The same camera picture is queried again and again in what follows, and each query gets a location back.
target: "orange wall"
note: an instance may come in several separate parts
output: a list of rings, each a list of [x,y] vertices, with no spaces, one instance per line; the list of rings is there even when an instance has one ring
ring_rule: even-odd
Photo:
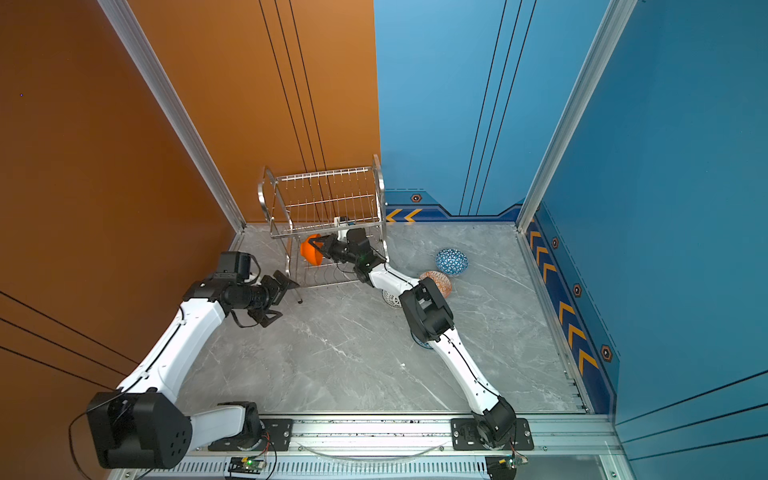
[[[141,359],[233,231],[95,0],[0,12],[0,290]],[[0,318],[0,476],[81,478],[67,425],[136,363],[4,296]]]
[[[130,5],[246,220],[264,220],[263,166],[295,174],[379,153],[372,0]]]

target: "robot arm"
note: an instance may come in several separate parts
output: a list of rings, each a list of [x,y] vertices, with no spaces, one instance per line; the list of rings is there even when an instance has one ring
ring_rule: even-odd
[[[102,467],[173,468],[190,449],[214,440],[237,436],[247,446],[259,441],[261,422],[252,402],[223,404],[191,417],[174,404],[197,354],[224,318],[230,312],[234,316],[233,309],[247,310],[255,322],[251,326],[266,327],[281,316],[270,307],[298,286],[279,271],[256,285],[252,258],[222,253],[217,272],[190,287],[176,317],[139,366],[117,390],[91,400],[86,412]]]
[[[336,262],[354,265],[358,279],[400,299],[414,337],[428,343],[442,358],[467,397],[478,422],[478,433],[491,449],[511,441],[514,409],[483,376],[467,352],[453,324],[453,312],[434,280],[418,280],[393,269],[370,246],[363,228],[342,230],[309,239],[319,252]]]

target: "mounting plate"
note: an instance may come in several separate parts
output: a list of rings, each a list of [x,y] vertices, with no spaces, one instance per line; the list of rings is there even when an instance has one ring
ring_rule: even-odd
[[[480,434],[478,434],[477,422],[474,419],[451,419],[451,434],[453,435],[454,450],[489,450],[480,443]],[[534,449],[528,420],[518,417],[515,434],[512,438],[515,450],[529,452]]]

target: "orange bowl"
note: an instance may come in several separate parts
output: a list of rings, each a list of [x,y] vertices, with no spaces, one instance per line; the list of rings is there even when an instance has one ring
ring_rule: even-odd
[[[306,240],[301,243],[300,249],[301,256],[314,266],[319,266],[323,262],[323,254],[310,244],[310,238],[317,237],[319,237],[319,234],[308,236]]]

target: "black line on wall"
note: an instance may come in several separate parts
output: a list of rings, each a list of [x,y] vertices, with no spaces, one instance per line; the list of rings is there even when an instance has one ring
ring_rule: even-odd
[[[509,94],[507,94],[507,103],[504,106],[504,113],[502,114],[502,122],[498,126],[498,132],[496,133],[496,142],[493,144],[493,151],[491,152],[491,160],[488,161],[488,169],[485,172],[485,180],[482,183],[482,190],[480,191],[480,200],[478,200],[478,208],[475,210],[475,214],[480,211],[480,203],[482,202],[482,196],[485,193],[485,185],[488,183],[488,174],[491,173],[491,165],[493,165],[493,157],[496,155],[496,146],[498,145],[498,137],[502,134],[502,127],[504,127],[504,118],[507,116],[507,107],[509,106],[509,98],[512,96],[512,88],[515,87],[515,79],[518,77],[518,69],[520,68],[520,60],[523,58],[523,50],[525,50],[525,41],[528,40],[528,31],[531,29],[531,22],[533,21],[533,12],[536,11],[536,2],[534,0],[533,8],[531,9],[531,17],[528,19],[528,27],[525,29],[525,37],[523,37],[523,45],[520,47],[520,55],[518,56],[518,64],[515,66],[515,74],[512,75],[512,85],[509,86]]]
[[[496,48],[498,47],[498,38],[502,34],[502,24],[504,23],[504,12],[507,10],[507,0],[504,0],[504,8],[502,9],[502,19],[498,23],[498,33],[496,34],[496,43],[493,45],[493,56],[491,56],[491,67],[488,69],[488,80],[485,81],[485,93],[482,96],[482,105],[480,106],[480,117],[478,118],[478,127],[475,131],[475,141],[472,142],[472,153],[469,155],[469,167],[467,167],[467,178],[464,180],[464,190],[462,191],[462,202],[458,207],[458,214],[462,214],[462,208],[464,208],[464,197],[467,192],[467,184],[469,184],[469,172],[472,171],[472,157],[475,156],[475,145],[478,143],[478,134],[480,133],[480,120],[482,120],[482,111],[485,108],[485,97],[488,96],[488,86],[491,83],[491,72],[493,71],[493,61],[496,59]]]
[[[480,154],[480,165],[478,165],[478,173],[475,176],[475,186],[472,188],[472,196],[469,199],[469,207],[467,209],[467,214],[469,215],[470,211],[472,210],[472,202],[475,200],[475,192],[478,188],[478,179],[480,178],[480,170],[482,170],[482,159],[485,156],[485,149],[488,146],[488,137],[491,136],[491,128],[493,127],[493,117],[496,115],[496,106],[498,104],[498,94],[502,91],[502,84],[504,83],[504,74],[507,71],[507,62],[509,61],[509,52],[512,50],[512,42],[515,40],[515,32],[518,29],[518,20],[520,18],[520,9],[523,6],[523,2],[520,1],[520,5],[518,6],[518,14],[515,16],[515,25],[512,27],[512,36],[509,38],[509,46],[507,47],[507,57],[504,59],[504,67],[502,69],[502,79],[498,81],[498,89],[496,90],[496,99],[493,102],[493,111],[491,112],[491,121],[488,123],[488,131],[485,133],[485,143],[482,146],[482,154]]]
[[[301,67],[304,69],[304,80],[306,81],[306,91],[310,94],[310,107],[312,108],[312,116],[315,119],[315,130],[317,131],[317,140],[320,145],[320,156],[323,159],[323,169],[328,170],[328,165],[326,165],[326,155],[323,153],[323,140],[320,137],[320,129],[317,125],[317,114],[315,113],[315,102],[312,100],[312,88],[310,88],[310,79],[306,74],[306,65],[304,64],[304,53],[301,49],[301,40],[299,40],[299,29],[296,26],[296,16],[293,14],[293,1],[289,0],[288,5],[290,6],[290,16],[293,20],[293,30],[296,32],[296,43],[299,44],[299,56],[301,57]],[[306,136],[307,138],[309,138],[310,136],[309,132],[307,132]]]
[[[664,455],[672,455],[673,453],[690,452],[691,450],[707,449],[709,447],[717,447],[717,446],[720,446],[720,445],[728,445],[730,443],[746,442],[747,440],[756,440],[756,439],[762,439],[762,438],[765,438],[765,437],[768,437],[768,433],[762,433],[760,435],[753,435],[751,437],[743,437],[741,439],[726,440],[725,442],[710,443],[709,445],[700,445],[700,446],[697,446],[697,447],[690,447],[689,449],[673,450],[672,452],[656,453],[656,454],[653,454],[653,455],[645,455],[644,457],[628,458],[628,460],[630,462],[633,462],[635,460],[644,460],[646,458],[654,458],[654,457],[661,457],[661,456],[664,456]]]
[[[296,89],[296,99],[299,101],[299,110],[301,111],[301,119],[304,122],[304,131],[306,132],[306,141],[310,144],[310,154],[312,155],[312,163],[315,165],[315,171],[318,171],[319,168],[317,167],[317,160],[315,160],[315,149],[312,148],[312,138],[310,138],[310,128],[306,126],[306,115],[304,114],[304,106],[301,105],[301,94],[299,93],[299,84],[296,82],[296,73],[293,71],[293,62],[290,59],[290,50],[288,49],[288,41],[286,40],[286,31],[285,29],[283,29],[283,19],[280,16],[280,8],[277,6],[277,0],[274,0],[274,2],[275,2],[275,10],[277,10],[277,21],[280,23],[280,32],[283,34],[283,44],[286,47],[286,55],[288,55],[288,66],[290,66],[290,74],[293,77],[293,87]],[[319,180],[317,182],[317,185],[320,188],[320,200],[323,201],[323,211],[325,211],[326,219],[330,221],[331,219],[328,215],[328,206],[325,203],[326,198],[323,195],[323,185],[320,184]]]
[[[106,386],[106,385],[102,385],[102,384],[100,384],[99,382],[94,382],[93,380],[89,380],[89,379],[86,379],[86,378],[85,378],[85,377],[83,377],[83,376],[79,376],[79,375],[77,375],[77,374],[74,374],[74,373],[72,373],[72,372],[68,372],[67,370],[64,370],[64,369],[60,369],[60,368],[58,368],[57,366],[53,366],[53,365],[51,365],[50,363],[42,362],[42,361],[40,361],[40,360],[38,360],[38,359],[33,359],[33,358],[32,358],[32,357],[30,357],[30,356],[26,356],[26,355],[25,355],[25,354],[23,354],[23,353],[19,353],[19,352],[15,351],[15,350],[11,350],[11,349],[9,349],[9,348],[6,348],[6,347],[4,347],[4,346],[2,346],[2,345],[0,345],[0,349],[3,349],[3,350],[5,350],[6,352],[10,352],[10,353],[13,353],[14,355],[18,355],[18,356],[20,356],[20,357],[22,357],[22,358],[26,358],[27,360],[31,360],[32,362],[36,362],[36,363],[39,363],[40,365],[45,365],[45,366],[47,366],[47,367],[49,367],[49,368],[52,368],[53,370],[57,370],[57,371],[59,371],[59,372],[62,372],[62,373],[66,373],[67,375],[73,376],[73,377],[75,377],[76,379],[85,380],[86,382],[89,382],[89,383],[93,383],[93,384],[94,384],[94,385],[96,385],[96,386],[100,386],[100,387],[102,387],[102,388],[105,388],[105,389],[107,389],[107,390],[110,390],[110,391],[114,390],[114,388],[112,388],[112,387],[108,387],[108,386]]]
[[[304,172],[309,173],[310,169],[306,166],[306,159],[304,158],[304,150],[301,148],[301,141],[299,140],[299,131],[296,129],[296,122],[293,120],[293,112],[290,110],[290,102],[288,101],[288,92],[286,90],[286,84],[283,81],[283,74],[280,73],[280,63],[277,61],[277,53],[275,52],[275,44],[272,43],[272,35],[270,34],[270,26],[266,23],[266,15],[264,14],[264,5],[259,0],[259,8],[261,9],[261,18],[264,19],[264,28],[266,29],[266,36],[270,40],[270,47],[272,48],[272,56],[275,58],[275,67],[277,67],[277,75],[280,77],[280,85],[283,86],[283,95],[286,98],[286,106],[288,107],[288,115],[290,116],[290,123],[293,125],[293,133],[296,135],[296,144],[299,145],[299,154],[301,154],[301,163],[304,165]],[[315,205],[315,213],[320,218],[320,211],[317,210]]]
[[[651,410],[650,412],[646,412],[646,413],[644,413],[642,415],[638,415],[638,416],[632,417],[631,419],[622,420],[621,422],[618,422],[616,425],[621,425],[623,423],[627,423],[627,422],[631,422],[633,420],[640,419],[642,417],[645,417],[646,415],[650,415],[651,413],[660,412],[661,410],[668,409],[670,407],[674,407],[675,405],[680,405],[681,403],[688,402],[689,400],[693,400],[693,399],[697,399],[697,398],[705,396],[705,395],[709,395],[712,392],[716,392],[718,390],[726,389],[726,388],[728,388],[730,386],[736,385],[737,383],[746,382],[747,380],[751,380],[751,379],[754,379],[754,378],[756,378],[758,376],[765,375],[766,373],[768,373],[768,370],[763,370],[762,372],[755,373],[754,375],[746,376],[746,377],[744,377],[744,378],[742,378],[740,380],[736,380],[735,382],[731,382],[731,383],[727,383],[725,385],[721,385],[721,386],[719,386],[719,387],[717,387],[715,389],[707,390],[706,392],[700,393],[698,395],[690,396],[687,399],[683,399],[683,400],[680,400],[680,401],[675,402],[675,403],[670,403],[669,405],[665,405],[663,407],[659,407],[658,409]]]
[[[2,321],[2,322],[5,322],[5,323],[7,323],[7,324],[8,324],[8,325],[10,325],[10,326],[14,326],[14,327],[16,327],[17,329],[20,329],[20,330],[21,330],[21,331],[23,331],[23,332],[29,333],[30,335],[36,336],[36,337],[38,337],[38,338],[39,338],[39,339],[41,339],[41,340],[45,340],[45,341],[46,341],[46,342],[48,342],[48,343],[52,343],[52,344],[56,345],[56,346],[57,346],[57,347],[59,347],[59,348],[62,348],[62,349],[64,349],[64,350],[67,350],[67,351],[68,351],[68,352],[70,352],[70,353],[74,353],[75,355],[77,355],[77,356],[79,356],[79,357],[81,357],[81,358],[84,358],[84,359],[86,359],[86,360],[90,360],[90,361],[92,361],[93,363],[96,363],[97,365],[101,365],[101,366],[103,366],[105,369],[109,369],[109,370],[111,370],[111,371],[113,371],[113,372],[115,372],[115,373],[119,373],[119,374],[120,374],[120,375],[122,375],[122,376],[127,376],[127,374],[126,374],[126,373],[123,373],[123,372],[119,372],[119,371],[117,371],[117,370],[113,369],[112,367],[110,367],[110,366],[108,366],[108,365],[105,365],[104,363],[101,363],[101,362],[98,362],[97,360],[94,360],[94,359],[92,359],[92,358],[91,358],[91,357],[89,357],[89,356],[85,356],[85,355],[83,355],[82,353],[79,353],[79,352],[75,352],[73,349],[67,348],[66,346],[63,346],[63,345],[62,345],[62,344],[60,344],[60,343],[56,343],[56,342],[54,342],[54,341],[53,341],[53,340],[51,340],[51,339],[47,339],[47,338],[45,338],[45,337],[44,337],[44,336],[42,336],[42,335],[38,335],[37,333],[35,333],[35,332],[32,332],[31,330],[27,330],[27,329],[26,329],[26,328],[24,328],[23,326],[19,326],[19,325],[16,325],[15,323],[13,323],[13,322],[11,322],[11,321],[9,321],[9,320],[6,320],[6,319],[4,319],[4,318],[2,318],[2,317],[0,317],[0,321]]]
[[[315,120],[315,131],[317,132],[317,143],[320,146],[320,157],[323,159],[323,169],[328,170],[328,165],[326,164],[326,154],[323,151],[323,138],[320,137],[320,126],[317,124],[317,113],[315,112],[315,102],[312,99],[312,88],[310,88],[310,78],[306,74],[306,65],[304,64],[304,52],[301,49],[301,40],[299,40],[299,28],[296,26],[296,16],[293,14],[293,0],[288,0],[288,5],[290,6],[290,16],[293,20],[293,31],[296,32],[296,43],[299,45],[299,56],[301,57],[301,68],[304,70],[304,80],[306,81],[306,91],[310,95],[310,108],[312,109],[312,117]],[[333,198],[333,190],[331,190],[331,185],[328,179],[326,178],[326,183],[328,185],[328,193]],[[331,202],[331,208],[333,209],[333,215],[336,215],[336,205]]]
[[[105,344],[99,342],[98,340],[92,339],[90,336],[85,335],[84,333],[77,331],[76,329],[70,327],[69,325],[66,325],[65,323],[59,322],[54,317],[41,312],[40,310],[34,308],[33,306],[28,305],[27,303],[22,302],[21,300],[15,298],[13,296],[8,295],[6,292],[3,292],[3,291],[0,290],[0,294],[5,296],[5,297],[7,297],[7,298],[9,298],[10,300],[13,300],[14,302],[18,303],[19,305],[27,307],[28,309],[30,309],[31,311],[37,313],[38,315],[42,315],[45,318],[51,320],[52,322],[57,323],[58,325],[63,326],[65,329],[68,329],[68,330],[70,330],[70,331],[72,331],[74,333],[77,333],[79,336],[81,336],[81,337],[83,337],[85,339],[89,339],[93,343],[95,343],[95,344],[97,344],[99,346],[103,346],[105,349],[109,350],[110,352],[115,353],[115,354],[123,357],[124,359],[129,360],[129,361],[131,361],[133,363],[136,363],[138,365],[138,362],[136,360],[133,360],[132,358],[123,355],[122,353],[118,352],[117,350],[109,348],[108,346],[106,346]]]
[[[293,71],[293,62],[290,59],[290,50],[288,49],[288,41],[286,40],[286,31],[283,29],[283,19],[280,17],[280,9],[277,7],[277,0],[275,2],[275,10],[277,10],[277,21],[280,23],[280,33],[283,34],[283,44],[286,46],[286,55],[288,55],[288,66],[290,67],[290,74],[293,77],[293,87],[296,89],[296,99],[299,101],[299,110],[301,111],[301,119],[304,121],[304,131],[306,132],[306,139],[310,143],[310,154],[312,155],[312,163],[315,165],[315,171],[318,171],[317,161],[315,160],[315,151],[312,148],[312,139],[310,138],[310,129],[306,126],[306,116],[304,115],[304,106],[301,105],[301,95],[299,94],[299,84],[296,83],[296,73]]]
[[[749,407],[749,408],[746,408],[746,409],[737,410],[737,411],[735,411],[735,412],[724,413],[724,414],[722,414],[722,415],[718,415],[718,416],[710,417],[710,418],[708,418],[708,419],[699,420],[699,421],[697,421],[697,422],[691,422],[691,423],[687,423],[687,424],[685,424],[685,425],[680,425],[679,427],[674,427],[674,428],[672,428],[672,429],[666,429],[666,430],[662,430],[661,432],[649,433],[648,435],[643,435],[643,436],[641,436],[641,437],[637,437],[636,439],[632,439],[632,440],[624,440],[622,443],[629,443],[629,442],[634,442],[635,440],[642,440],[642,439],[647,439],[648,437],[652,437],[652,436],[655,436],[655,435],[661,435],[662,433],[668,433],[668,432],[672,432],[672,431],[674,431],[674,430],[685,429],[686,427],[691,427],[691,426],[694,426],[694,425],[699,425],[700,423],[707,423],[707,422],[711,422],[712,420],[724,419],[724,418],[726,418],[726,417],[730,417],[731,415],[737,415],[737,414],[739,414],[739,413],[749,412],[750,410],[757,410],[757,409],[761,409],[761,408],[763,408],[763,407],[766,407],[766,406],[768,406],[768,403],[763,403],[763,404],[761,404],[761,405],[755,405],[755,406],[753,406],[753,407]]]

